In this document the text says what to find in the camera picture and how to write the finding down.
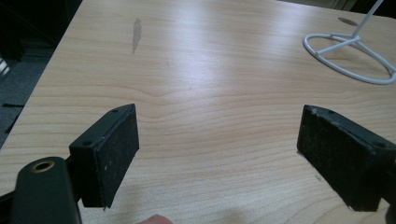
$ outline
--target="gray carpet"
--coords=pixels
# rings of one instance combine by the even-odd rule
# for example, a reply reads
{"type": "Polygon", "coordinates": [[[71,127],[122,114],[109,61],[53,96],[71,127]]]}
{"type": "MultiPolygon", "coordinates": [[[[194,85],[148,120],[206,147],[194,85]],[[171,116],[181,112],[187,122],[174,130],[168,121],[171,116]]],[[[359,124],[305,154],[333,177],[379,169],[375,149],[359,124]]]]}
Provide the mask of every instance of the gray carpet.
{"type": "Polygon", "coordinates": [[[31,46],[20,62],[11,62],[0,83],[0,148],[46,68],[53,49],[31,46]]]}

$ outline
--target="white metal ring base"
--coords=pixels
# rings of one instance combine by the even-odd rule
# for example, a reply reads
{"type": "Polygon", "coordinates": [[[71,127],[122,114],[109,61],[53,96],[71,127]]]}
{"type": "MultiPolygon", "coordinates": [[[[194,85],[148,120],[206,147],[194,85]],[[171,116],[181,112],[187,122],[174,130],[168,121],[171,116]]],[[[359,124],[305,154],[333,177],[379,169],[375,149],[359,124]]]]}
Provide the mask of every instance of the white metal ring base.
{"type": "Polygon", "coordinates": [[[305,37],[304,46],[312,54],[312,56],[317,58],[320,62],[326,64],[330,68],[332,68],[335,71],[337,71],[341,74],[344,74],[346,76],[356,78],[357,80],[360,80],[360,81],[373,83],[373,84],[379,84],[379,85],[386,85],[386,84],[390,84],[390,83],[393,83],[394,81],[396,81],[396,67],[393,66],[391,63],[389,63],[381,55],[377,54],[375,51],[373,51],[372,49],[368,48],[363,43],[361,43],[361,38],[358,35],[356,35],[354,38],[352,38],[352,35],[311,34],[311,35],[307,35],[305,37]],[[340,43],[336,44],[334,46],[331,46],[329,48],[316,51],[310,46],[309,41],[308,41],[310,38],[313,38],[313,37],[332,39],[332,40],[338,41],[340,43]],[[371,57],[376,59],[379,63],[384,65],[389,70],[390,78],[389,79],[375,79],[375,78],[365,77],[365,76],[350,72],[350,71],[346,70],[345,68],[342,68],[339,65],[330,62],[329,60],[325,59],[322,56],[322,54],[324,54],[326,52],[329,52],[334,49],[339,49],[339,48],[341,48],[343,46],[347,46],[347,45],[349,45],[355,49],[359,49],[359,50],[363,51],[364,53],[370,55],[371,57]]]}

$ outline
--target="wooden table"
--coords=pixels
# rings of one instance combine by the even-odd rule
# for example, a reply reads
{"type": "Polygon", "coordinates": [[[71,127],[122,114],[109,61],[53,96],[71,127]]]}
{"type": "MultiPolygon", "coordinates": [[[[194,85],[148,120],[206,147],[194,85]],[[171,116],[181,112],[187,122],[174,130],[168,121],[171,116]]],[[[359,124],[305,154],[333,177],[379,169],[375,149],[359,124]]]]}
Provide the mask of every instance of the wooden table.
{"type": "MultiPolygon", "coordinates": [[[[304,104],[396,142],[396,86],[345,77],[303,47],[307,34],[355,29],[339,17],[363,15],[271,0],[83,1],[1,150],[0,194],[24,165],[68,157],[107,110],[135,103],[141,149],[111,209],[81,206],[84,223],[385,223],[387,203],[348,209],[296,153],[304,104]]],[[[396,63],[395,30],[374,17],[361,36],[396,63]]],[[[359,51],[329,57],[386,77],[359,51]]]]}

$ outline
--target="wood grain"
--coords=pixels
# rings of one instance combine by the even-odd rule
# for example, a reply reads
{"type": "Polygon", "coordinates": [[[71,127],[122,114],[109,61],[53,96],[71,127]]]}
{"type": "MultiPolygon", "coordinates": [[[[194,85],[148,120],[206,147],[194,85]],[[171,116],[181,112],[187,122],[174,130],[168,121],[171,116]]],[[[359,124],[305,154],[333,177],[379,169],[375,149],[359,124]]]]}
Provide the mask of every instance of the wood grain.
{"type": "MultiPolygon", "coordinates": [[[[80,207],[84,223],[385,223],[385,202],[351,211],[296,153],[304,104],[396,142],[395,85],[345,77],[303,47],[310,33],[353,32],[339,17],[363,15],[270,0],[84,0],[1,150],[0,194],[25,164],[66,158],[107,110],[135,103],[141,149],[111,209],[80,207]]],[[[361,35],[396,64],[395,30],[374,17],[361,35]]],[[[328,57],[386,77],[356,50],[328,57]]]]}

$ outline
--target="white object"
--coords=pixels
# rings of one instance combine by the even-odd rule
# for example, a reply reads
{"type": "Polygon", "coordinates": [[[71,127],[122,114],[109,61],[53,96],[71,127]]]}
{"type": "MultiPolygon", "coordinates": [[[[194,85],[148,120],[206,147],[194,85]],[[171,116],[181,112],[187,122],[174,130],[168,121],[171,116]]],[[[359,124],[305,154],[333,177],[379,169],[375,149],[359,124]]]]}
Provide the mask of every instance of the white object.
{"type": "Polygon", "coordinates": [[[359,32],[361,31],[361,28],[363,28],[363,26],[366,24],[366,22],[373,16],[374,12],[378,9],[378,7],[381,5],[381,3],[383,1],[384,0],[376,1],[374,6],[372,7],[372,9],[369,11],[369,13],[366,15],[366,17],[364,17],[361,24],[358,26],[358,28],[356,28],[353,35],[342,35],[342,34],[311,34],[311,35],[307,35],[304,39],[304,46],[305,46],[306,50],[308,50],[312,54],[312,56],[317,58],[322,63],[326,64],[330,68],[332,68],[335,71],[337,71],[341,74],[344,74],[346,76],[356,78],[357,80],[360,80],[360,81],[373,83],[373,84],[379,84],[379,85],[386,85],[386,84],[393,83],[394,81],[396,81],[396,67],[394,65],[392,65],[391,63],[389,63],[381,55],[379,55],[378,53],[376,53],[375,51],[373,51],[372,49],[368,48],[363,43],[361,43],[361,37],[359,36],[359,32]],[[334,46],[328,47],[326,49],[321,49],[321,50],[316,51],[310,46],[310,44],[308,42],[308,40],[313,37],[328,38],[328,39],[336,40],[340,43],[336,44],[334,46]],[[388,69],[390,78],[389,79],[375,79],[375,78],[371,78],[371,77],[365,77],[365,76],[350,72],[350,71],[346,70],[345,68],[342,68],[339,65],[330,62],[329,60],[325,59],[322,56],[326,52],[329,52],[329,51],[332,51],[335,49],[339,49],[343,46],[351,46],[355,49],[359,49],[359,50],[365,52],[366,54],[370,55],[374,59],[376,59],[379,63],[381,63],[388,69]]]}

